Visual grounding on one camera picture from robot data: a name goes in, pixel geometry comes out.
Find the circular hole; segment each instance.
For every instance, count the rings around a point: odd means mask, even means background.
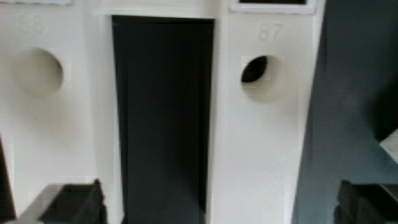
[[[268,58],[261,56],[252,59],[251,63],[245,66],[243,74],[242,74],[242,82],[252,83],[259,80],[265,75],[268,65]]]
[[[242,90],[252,101],[258,103],[274,102],[291,93],[291,81],[283,60],[274,56],[258,57],[247,67],[247,81],[242,77]]]
[[[62,66],[53,54],[43,49],[25,50],[14,59],[12,76],[28,95],[48,96],[62,86]]]

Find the black surface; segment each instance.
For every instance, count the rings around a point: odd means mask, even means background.
[[[306,4],[306,0],[240,0],[240,3],[258,3],[258,4]]]
[[[44,224],[105,224],[107,208],[100,182],[66,185],[41,216]]]
[[[204,218],[213,20],[114,16],[124,223]]]
[[[398,128],[398,1],[332,0],[313,86],[297,224],[331,224],[341,180],[396,184],[379,140]]]
[[[5,156],[4,156],[4,147],[0,140],[0,223],[14,220],[14,201],[11,194],[11,185],[9,185],[9,174],[5,166]]]

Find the black gap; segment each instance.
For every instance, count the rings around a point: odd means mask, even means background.
[[[9,185],[9,174],[0,140],[0,223],[16,219],[14,202]]]
[[[213,20],[114,16],[124,223],[206,210]]]

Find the dark background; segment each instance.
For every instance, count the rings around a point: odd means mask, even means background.
[[[398,128],[398,1],[329,0],[295,224],[331,224],[341,180],[398,184],[379,141]]]

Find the printed number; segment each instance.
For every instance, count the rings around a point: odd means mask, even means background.
[[[261,41],[275,40],[277,39],[277,35],[281,33],[281,30],[283,30],[283,25],[281,24],[263,23],[259,25],[258,39]]]
[[[44,24],[39,15],[20,15],[18,26],[23,33],[43,33]]]

